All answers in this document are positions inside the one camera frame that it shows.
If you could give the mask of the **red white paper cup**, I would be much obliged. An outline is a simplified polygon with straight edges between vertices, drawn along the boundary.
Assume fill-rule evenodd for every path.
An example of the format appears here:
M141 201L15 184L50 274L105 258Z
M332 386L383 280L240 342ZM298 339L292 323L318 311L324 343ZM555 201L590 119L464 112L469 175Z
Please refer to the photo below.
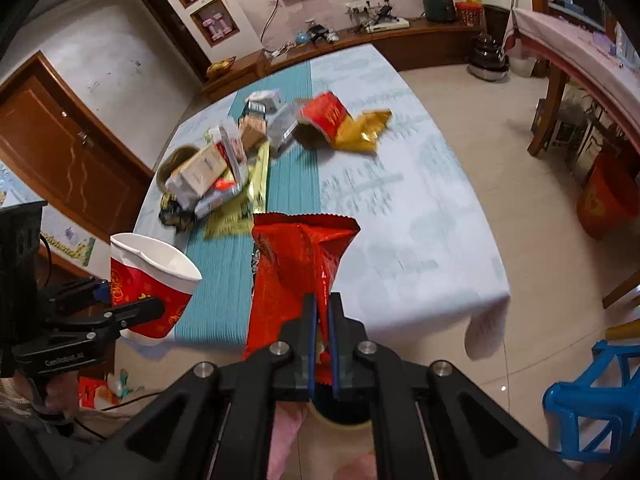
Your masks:
M156 346L172 334L201 283L201 271L178 248L154 237L113 234L110 247L112 305L149 297L163 303L164 313L157 320L125 330L137 344Z

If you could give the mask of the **red snack bag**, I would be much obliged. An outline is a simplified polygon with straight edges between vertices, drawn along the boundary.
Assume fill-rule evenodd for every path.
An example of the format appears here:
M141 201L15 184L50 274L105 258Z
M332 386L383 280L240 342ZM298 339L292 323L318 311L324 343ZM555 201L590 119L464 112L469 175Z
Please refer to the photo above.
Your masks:
M258 250L244 356L277 340L281 326L299 318L307 294L317 299L321 340L329 342L329 299L341 258L360 231L338 214L256 214Z

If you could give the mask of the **black gold floral wrapper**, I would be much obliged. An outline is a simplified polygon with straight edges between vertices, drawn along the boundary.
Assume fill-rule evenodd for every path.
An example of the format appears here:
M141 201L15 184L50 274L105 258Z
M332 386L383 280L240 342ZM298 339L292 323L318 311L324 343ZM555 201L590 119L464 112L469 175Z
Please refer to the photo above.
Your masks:
M188 232L198 223L193 211L184 210L175 196L165 193L160 199L158 220L163 226L174 228L177 233Z

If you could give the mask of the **yellow green tea bag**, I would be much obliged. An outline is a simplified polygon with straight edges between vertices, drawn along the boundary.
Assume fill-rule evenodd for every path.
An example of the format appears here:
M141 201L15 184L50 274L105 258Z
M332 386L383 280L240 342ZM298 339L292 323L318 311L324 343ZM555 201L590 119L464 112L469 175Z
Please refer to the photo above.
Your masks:
M255 165L250 167L247 184L242 191L208 216L206 240L250 234L254 215L263 214L267 209L269 159L270 144L265 141L258 148Z

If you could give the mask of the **brown paper bowl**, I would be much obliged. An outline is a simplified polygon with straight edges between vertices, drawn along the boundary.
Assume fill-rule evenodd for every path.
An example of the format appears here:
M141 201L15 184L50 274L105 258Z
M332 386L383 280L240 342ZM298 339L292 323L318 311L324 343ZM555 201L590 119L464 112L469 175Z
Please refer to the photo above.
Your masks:
M179 146L173 150L166 159L160 164L155 175L155 183L163 194L168 193L166 182L171 174L180 167L184 162L193 157L200 149L194 145L188 144Z

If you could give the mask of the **gold foil wrapper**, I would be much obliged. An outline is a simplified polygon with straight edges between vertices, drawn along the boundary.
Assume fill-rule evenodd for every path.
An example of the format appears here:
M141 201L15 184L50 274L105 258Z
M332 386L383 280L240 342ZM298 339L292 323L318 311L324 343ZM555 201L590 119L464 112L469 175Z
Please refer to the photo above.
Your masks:
M378 146L378 136L387 128L390 118L390 110L371 110L356 118L347 115L337 127L330 145L337 151L374 153Z

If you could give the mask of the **red fries carton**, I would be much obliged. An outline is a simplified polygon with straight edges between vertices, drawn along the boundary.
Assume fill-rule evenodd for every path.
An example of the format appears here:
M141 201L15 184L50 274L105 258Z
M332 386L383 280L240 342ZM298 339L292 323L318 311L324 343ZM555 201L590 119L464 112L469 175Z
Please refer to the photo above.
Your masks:
M338 130L348 118L347 108L333 92L318 94L297 112L294 140L307 151L333 148Z

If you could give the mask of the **brown cardboard box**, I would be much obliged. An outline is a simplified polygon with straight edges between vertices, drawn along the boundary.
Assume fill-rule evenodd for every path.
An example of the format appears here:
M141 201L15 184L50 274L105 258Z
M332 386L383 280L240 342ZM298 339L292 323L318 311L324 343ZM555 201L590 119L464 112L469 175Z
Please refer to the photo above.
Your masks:
M257 116L243 116L238 123L239 132L241 133L241 141L245 151L249 151L256 144L262 143L267 139L267 123L265 119Z

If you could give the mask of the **wooden door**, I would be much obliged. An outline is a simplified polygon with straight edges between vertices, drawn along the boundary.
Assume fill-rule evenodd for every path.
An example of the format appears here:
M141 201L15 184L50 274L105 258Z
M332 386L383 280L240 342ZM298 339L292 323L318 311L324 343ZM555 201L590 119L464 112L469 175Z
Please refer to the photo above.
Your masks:
M1 160L101 240L134 228L152 180L40 51L1 84Z

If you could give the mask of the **white teal tablecloth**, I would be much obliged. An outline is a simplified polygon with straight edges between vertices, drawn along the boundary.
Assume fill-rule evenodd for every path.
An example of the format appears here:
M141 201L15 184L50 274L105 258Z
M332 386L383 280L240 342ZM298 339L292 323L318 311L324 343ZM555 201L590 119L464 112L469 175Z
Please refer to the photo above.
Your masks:
M483 208L431 115L370 44L296 64L205 107L178 126L160 162L182 146L201 148L209 127L239 118L244 98L260 89L278 89L287 101L331 91L354 116L392 112L374 155L288 144L270 160L267 211L357 220L360 233L333 290L375 341L402 346L469 318L465 353L492 356L502 345L511 295ZM160 196L152 181L134 232L185 252L203 281L167 338L126 343L151 360L180 347L240 350L252 302L252 237L204 240L202 224L176 234L160 223Z

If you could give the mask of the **blue plastic stool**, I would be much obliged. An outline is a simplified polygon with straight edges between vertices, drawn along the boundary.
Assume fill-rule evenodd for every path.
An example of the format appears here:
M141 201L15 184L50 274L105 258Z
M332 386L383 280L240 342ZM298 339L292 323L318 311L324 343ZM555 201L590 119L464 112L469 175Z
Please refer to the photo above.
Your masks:
M592 362L542 397L554 421L555 451L573 462L614 463L639 428L639 347L596 342Z

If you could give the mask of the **red bucket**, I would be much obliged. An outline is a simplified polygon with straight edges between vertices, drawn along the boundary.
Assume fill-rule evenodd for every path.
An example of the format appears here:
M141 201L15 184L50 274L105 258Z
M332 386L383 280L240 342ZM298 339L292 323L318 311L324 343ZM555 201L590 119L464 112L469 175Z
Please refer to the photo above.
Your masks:
M639 215L639 187L616 157L601 152L576 204L577 218L595 240Z

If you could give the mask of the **dark green air fryer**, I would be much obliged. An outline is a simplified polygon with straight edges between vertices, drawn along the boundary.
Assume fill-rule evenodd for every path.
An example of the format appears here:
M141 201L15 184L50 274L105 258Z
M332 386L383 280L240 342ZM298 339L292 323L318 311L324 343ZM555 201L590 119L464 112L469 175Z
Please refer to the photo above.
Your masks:
M457 21L454 0L422 0L427 21L448 24Z

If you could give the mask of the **dining table pink cloth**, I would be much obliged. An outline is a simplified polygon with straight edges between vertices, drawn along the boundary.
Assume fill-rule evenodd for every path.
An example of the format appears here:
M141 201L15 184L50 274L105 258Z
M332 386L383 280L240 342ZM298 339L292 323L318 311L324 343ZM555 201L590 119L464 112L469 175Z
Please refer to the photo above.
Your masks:
M639 75L599 48L593 34L549 14L516 8L506 26L503 52L550 63L546 107L527 151L537 156L552 136L564 88L574 79L639 147Z

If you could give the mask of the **wall display shelf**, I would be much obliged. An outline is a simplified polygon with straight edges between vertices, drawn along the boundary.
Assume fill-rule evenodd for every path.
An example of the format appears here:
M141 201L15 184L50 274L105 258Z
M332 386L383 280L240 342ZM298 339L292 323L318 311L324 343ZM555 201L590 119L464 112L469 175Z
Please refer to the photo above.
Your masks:
M244 58L262 43L238 0L167 0L210 62Z

